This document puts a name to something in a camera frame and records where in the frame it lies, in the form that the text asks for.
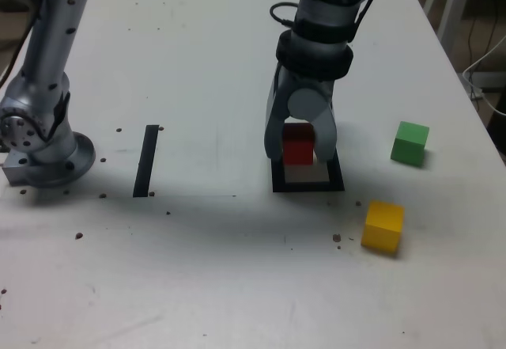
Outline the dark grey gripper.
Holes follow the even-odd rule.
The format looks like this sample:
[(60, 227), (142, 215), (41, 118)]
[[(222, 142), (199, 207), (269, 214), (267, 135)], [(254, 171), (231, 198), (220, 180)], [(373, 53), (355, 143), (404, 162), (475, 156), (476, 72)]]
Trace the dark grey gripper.
[(334, 81), (319, 81), (277, 66), (266, 106), (264, 148), (271, 160), (281, 160), (282, 132), (291, 115), (313, 126), (314, 152), (320, 162), (330, 161), (337, 143), (332, 98)]

